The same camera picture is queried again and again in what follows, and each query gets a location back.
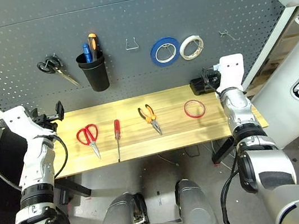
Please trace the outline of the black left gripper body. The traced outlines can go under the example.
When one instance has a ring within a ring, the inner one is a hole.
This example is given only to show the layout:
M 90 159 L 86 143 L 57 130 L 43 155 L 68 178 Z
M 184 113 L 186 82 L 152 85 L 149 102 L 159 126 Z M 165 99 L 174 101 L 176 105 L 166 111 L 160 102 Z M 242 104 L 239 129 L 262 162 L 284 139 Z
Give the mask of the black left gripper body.
M 55 118 L 48 117 L 45 114 L 39 115 L 38 120 L 35 123 L 44 129 L 52 130 L 53 132 L 57 130 L 58 124 L 54 122 Z

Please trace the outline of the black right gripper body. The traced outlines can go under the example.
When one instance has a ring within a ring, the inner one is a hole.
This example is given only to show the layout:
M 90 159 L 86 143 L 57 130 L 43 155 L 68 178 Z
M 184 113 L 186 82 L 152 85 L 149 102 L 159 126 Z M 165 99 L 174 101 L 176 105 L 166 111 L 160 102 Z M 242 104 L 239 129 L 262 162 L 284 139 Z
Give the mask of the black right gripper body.
M 205 92 L 212 93 L 213 89 L 217 89 L 220 86 L 221 74 L 219 71 L 212 68 L 202 69 L 202 78 L 205 85 Z

